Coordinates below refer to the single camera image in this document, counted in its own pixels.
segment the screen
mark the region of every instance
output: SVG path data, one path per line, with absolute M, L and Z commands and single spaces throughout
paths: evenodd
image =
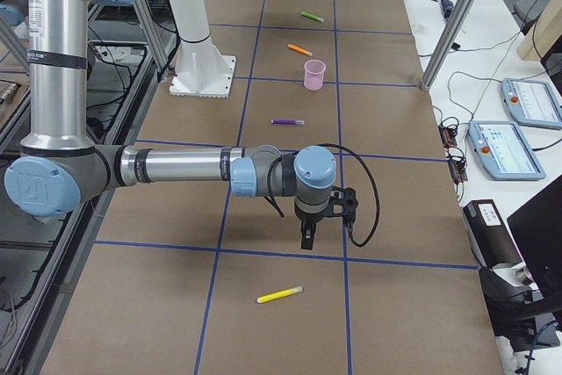
M 542 83 L 526 83 L 513 81 L 515 94 L 519 97 L 519 104 L 527 119 L 546 120 L 559 122 L 558 114 L 554 109 L 551 96 Z
M 501 173 L 537 173 L 519 134 L 511 125 L 479 125 Z
M 510 215 L 508 225 L 543 296 L 562 292 L 562 176 Z M 562 303 L 554 316 L 562 322 Z

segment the black monitor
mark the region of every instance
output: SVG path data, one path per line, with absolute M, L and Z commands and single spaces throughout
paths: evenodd
M 562 322 L 562 176 L 510 215 L 508 225 L 544 296 L 543 308 Z

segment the purple marker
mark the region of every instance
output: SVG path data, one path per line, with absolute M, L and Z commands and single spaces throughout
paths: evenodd
M 292 119 L 272 119 L 272 125 L 304 125 L 304 120 L 292 120 Z

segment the white stand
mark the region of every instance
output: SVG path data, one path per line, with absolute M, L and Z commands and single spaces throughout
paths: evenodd
M 203 0 L 169 0 L 182 38 L 176 76 L 169 93 L 176 96 L 228 97 L 236 58 L 213 45 Z

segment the plastic cup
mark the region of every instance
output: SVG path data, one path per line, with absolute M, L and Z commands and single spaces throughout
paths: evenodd
M 322 88 L 326 64 L 323 61 L 312 59 L 305 63 L 305 87 L 310 91 Z

